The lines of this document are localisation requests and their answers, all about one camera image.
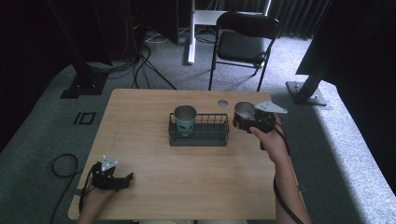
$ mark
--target gray carpet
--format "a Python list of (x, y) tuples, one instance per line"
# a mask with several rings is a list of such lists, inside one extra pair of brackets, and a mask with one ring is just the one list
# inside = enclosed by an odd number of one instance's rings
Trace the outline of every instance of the gray carpet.
[[(202, 38), (213, 38), (209, 35)], [(319, 89), (328, 101), (325, 107), (295, 105), (286, 81), (305, 81), (295, 76), (310, 41), (281, 37), (273, 48), (262, 91), (273, 102), (289, 110), (282, 121), (291, 147), (304, 200), (314, 223), (396, 223), (396, 199), (381, 175), (353, 119), (337, 94), (336, 88), (321, 82)], [(213, 46), (197, 42), (195, 64), (187, 65), (188, 41), (176, 46), (162, 38), (147, 43), (149, 61), (179, 90), (207, 90)], [(219, 65), (214, 91), (255, 91), (259, 76), (250, 77), (251, 69)], [(52, 160), (64, 153), (78, 157), (78, 168), (85, 165), (106, 103), (117, 88), (131, 88), (132, 72), (110, 74), (101, 95), (81, 95), (78, 99), (60, 99), (69, 88), (75, 71), (66, 67), (57, 75), (34, 110), (0, 154), (0, 223), (50, 223), (52, 212), (69, 178), (51, 171)], [(148, 67), (137, 77), (141, 89), (171, 89)], [(78, 113), (95, 112), (91, 125), (75, 124)], [(63, 174), (74, 172), (72, 160), (57, 162)], [(67, 216), (77, 175), (66, 192), (54, 223), (74, 223)], [(100, 221), (99, 223), (131, 223)], [(254, 220), (249, 223), (274, 223)]]

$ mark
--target metal wire rack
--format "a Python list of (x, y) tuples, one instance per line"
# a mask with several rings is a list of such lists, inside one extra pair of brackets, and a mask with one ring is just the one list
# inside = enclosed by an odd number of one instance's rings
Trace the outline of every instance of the metal wire rack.
[(171, 113), (168, 130), (171, 146), (225, 147), (230, 127), (227, 114), (197, 114), (192, 134), (185, 137), (177, 132), (175, 115)]

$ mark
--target white desk leg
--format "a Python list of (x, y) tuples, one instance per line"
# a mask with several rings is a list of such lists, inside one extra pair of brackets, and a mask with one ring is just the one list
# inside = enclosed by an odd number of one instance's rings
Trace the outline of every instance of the white desk leg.
[(189, 48), (189, 64), (194, 64), (195, 60), (195, 0), (191, 0), (191, 36)]

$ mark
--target dark wall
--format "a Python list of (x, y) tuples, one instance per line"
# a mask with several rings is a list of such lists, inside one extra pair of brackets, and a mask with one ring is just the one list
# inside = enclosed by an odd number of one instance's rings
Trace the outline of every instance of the dark wall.
[(3, 1), (0, 10), (1, 151), (69, 62), (45, 1)]
[(297, 74), (315, 75), (338, 90), (376, 163), (396, 191), (396, 2), (334, 0)]
[(128, 0), (1, 2), (0, 151), (67, 65), (73, 64), (78, 77), (86, 77), (81, 66), (111, 64), (109, 52), (114, 57), (140, 54), (130, 44), (133, 39), (126, 46), (128, 4)]

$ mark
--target chair leg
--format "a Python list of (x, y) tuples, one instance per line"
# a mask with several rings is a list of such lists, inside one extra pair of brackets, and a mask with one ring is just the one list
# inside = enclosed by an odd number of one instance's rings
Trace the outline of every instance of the chair leg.
[(210, 69), (210, 79), (209, 79), (209, 91), (212, 90), (212, 78), (213, 78), (213, 68)]
[(256, 71), (254, 71), (253, 75), (251, 75), (251, 76), (252, 76), (252, 77), (256, 76), (256, 74), (257, 74), (257, 72), (259, 71), (259, 69), (260, 69), (260, 66), (258, 66), (258, 67), (256, 68)]
[(267, 63), (268, 61), (266, 61), (264, 66), (262, 67), (262, 76), (260, 77), (259, 87), (257, 87), (257, 91), (260, 91), (260, 88), (262, 87), (262, 79), (264, 78), (264, 73), (265, 73), (265, 69), (267, 68)]

